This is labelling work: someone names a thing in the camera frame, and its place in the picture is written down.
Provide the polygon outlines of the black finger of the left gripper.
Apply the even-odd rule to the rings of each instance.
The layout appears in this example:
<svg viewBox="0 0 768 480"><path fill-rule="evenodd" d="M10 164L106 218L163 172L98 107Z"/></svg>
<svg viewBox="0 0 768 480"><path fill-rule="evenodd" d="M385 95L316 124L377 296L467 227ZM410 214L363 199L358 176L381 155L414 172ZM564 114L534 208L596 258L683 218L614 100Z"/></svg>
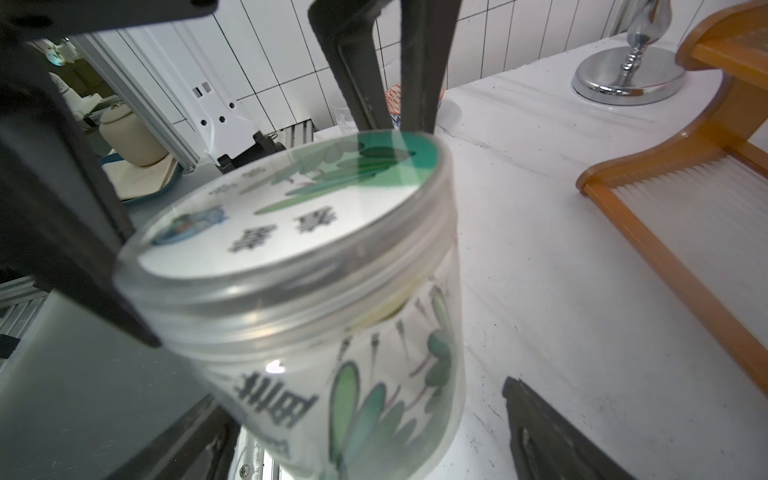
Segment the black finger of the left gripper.
<svg viewBox="0 0 768 480"><path fill-rule="evenodd" d="M360 131L393 127L373 40L387 5L376 0L317 0L308 19Z"/></svg>
<svg viewBox="0 0 768 480"><path fill-rule="evenodd" d="M460 0L401 3L401 125L432 134Z"/></svg>

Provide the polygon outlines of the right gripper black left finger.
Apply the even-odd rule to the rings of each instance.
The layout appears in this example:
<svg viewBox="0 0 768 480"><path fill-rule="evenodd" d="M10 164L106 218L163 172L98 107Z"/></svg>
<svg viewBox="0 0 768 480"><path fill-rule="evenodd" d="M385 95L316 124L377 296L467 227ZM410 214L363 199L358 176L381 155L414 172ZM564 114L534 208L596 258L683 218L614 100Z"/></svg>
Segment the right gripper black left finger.
<svg viewBox="0 0 768 480"><path fill-rule="evenodd" d="M226 479L240 424L207 395L109 479Z"/></svg>

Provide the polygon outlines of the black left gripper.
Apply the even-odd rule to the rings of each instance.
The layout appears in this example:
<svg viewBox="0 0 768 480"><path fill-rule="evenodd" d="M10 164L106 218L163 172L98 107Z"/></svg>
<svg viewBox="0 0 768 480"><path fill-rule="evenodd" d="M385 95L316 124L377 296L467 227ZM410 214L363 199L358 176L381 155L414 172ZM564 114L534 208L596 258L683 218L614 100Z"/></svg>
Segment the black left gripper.
<svg viewBox="0 0 768 480"><path fill-rule="evenodd" d="M1 262L150 347L159 339L112 282L133 224L63 96L25 44L216 9L214 1L1 4Z"/></svg>

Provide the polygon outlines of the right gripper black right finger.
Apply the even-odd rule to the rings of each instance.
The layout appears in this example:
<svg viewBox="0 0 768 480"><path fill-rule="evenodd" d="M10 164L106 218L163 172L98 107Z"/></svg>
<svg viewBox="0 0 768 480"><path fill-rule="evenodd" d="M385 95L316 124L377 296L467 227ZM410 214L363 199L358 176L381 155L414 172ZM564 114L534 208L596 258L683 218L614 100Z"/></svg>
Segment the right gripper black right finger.
<svg viewBox="0 0 768 480"><path fill-rule="evenodd" d="M634 479L522 380L508 377L502 395L520 479Z"/></svg>

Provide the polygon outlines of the jar with green tree lid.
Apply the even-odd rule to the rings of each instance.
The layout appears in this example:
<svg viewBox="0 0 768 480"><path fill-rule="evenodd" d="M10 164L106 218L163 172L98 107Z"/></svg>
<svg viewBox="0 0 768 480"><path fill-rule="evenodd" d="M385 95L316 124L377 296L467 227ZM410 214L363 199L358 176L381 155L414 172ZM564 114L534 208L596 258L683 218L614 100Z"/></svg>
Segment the jar with green tree lid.
<svg viewBox="0 0 768 480"><path fill-rule="evenodd" d="M453 158L426 133L281 151L160 211L113 281L296 479L421 479L466 398Z"/></svg>

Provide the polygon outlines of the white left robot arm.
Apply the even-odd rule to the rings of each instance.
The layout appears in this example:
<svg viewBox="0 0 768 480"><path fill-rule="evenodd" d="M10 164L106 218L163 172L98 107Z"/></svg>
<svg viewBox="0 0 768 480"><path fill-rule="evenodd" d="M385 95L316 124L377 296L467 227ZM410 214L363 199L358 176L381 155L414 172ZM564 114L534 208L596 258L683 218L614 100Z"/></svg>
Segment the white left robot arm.
<svg viewBox="0 0 768 480"><path fill-rule="evenodd" d="M314 1L308 19L360 130L391 126L372 29L391 1ZM462 1L401 2L401 128L433 133ZM121 201L47 71L26 41L142 27L213 14L218 1L1 1L1 254L136 341L160 340L111 281L134 233ZM149 40L164 80L202 126L224 172L276 152L234 113L191 40Z"/></svg>

